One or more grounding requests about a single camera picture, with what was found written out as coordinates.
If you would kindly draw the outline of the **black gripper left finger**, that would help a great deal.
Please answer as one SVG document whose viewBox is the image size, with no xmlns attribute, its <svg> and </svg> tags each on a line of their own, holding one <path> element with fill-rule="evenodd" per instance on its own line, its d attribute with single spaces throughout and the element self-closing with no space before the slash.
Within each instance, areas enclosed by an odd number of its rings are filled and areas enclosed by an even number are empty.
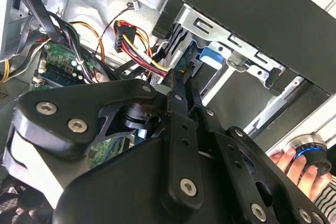
<svg viewBox="0 0 336 224">
<path fill-rule="evenodd" d="M 188 71 L 170 70 L 162 91 L 146 81 L 128 79 L 21 95 L 12 120 L 12 157 L 26 168 L 25 182 L 37 187 L 56 209 L 67 186 L 92 170 L 87 164 L 91 146 L 145 129 L 148 136 L 142 143 L 165 144 L 164 207 L 198 210 L 204 194 L 188 105 L 190 80 Z"/>
</svg>

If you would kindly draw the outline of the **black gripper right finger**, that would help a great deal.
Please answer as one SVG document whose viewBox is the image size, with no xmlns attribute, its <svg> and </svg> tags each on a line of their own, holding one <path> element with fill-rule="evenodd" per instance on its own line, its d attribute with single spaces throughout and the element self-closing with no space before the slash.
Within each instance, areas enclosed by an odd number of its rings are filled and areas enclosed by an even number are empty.
<svg viewBox="0 0 336 224">
<path fill-rule="evenodd" d="M 200 147 L 211 150 L 223 176 L 232 223 L 327 223 L 327 217 L 240 128 L 223 129 L 217 116 L 202 105 L 197 84 L 190 80 L 188 105 L 196 118 Z"/>
</svg>

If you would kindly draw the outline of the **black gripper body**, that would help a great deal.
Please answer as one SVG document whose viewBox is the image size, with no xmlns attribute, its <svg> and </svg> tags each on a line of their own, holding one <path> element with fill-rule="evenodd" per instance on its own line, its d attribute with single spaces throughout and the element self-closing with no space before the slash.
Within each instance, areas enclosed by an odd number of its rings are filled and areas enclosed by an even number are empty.
<svg viewBox="0 0 336 224">
<path fill-rule="evenodd" d="M 197 211 L 169 213 L 161 191 L 166 178 L 162 140 L 131 148 L 72 181 L 61 195 L 53 223 L 251 223 L 250 205 L 233 192 L 220 162 L 198 154 L 204 202 Z"/>
</svg>

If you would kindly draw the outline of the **person's right hand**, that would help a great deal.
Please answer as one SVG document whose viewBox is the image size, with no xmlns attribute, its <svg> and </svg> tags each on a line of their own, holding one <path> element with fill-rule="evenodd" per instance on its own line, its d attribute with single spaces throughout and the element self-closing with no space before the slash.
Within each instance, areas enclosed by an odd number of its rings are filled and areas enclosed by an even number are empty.
<svg viewBox="0 0 336 224">
<path fill-rule="evenodd" d="M 311 201 L 314 201 L 332 181 L 332 175 L 327 173 L 318 176 L 318 169 L 314 165 L 309 166 L 304 172 L 307 163 L 306 157 L 300 155 L 292 161 L 295 155 L 296 150 L 290 148 L 285 153 L 277 153 L 269 158 Z"/>
</svg>

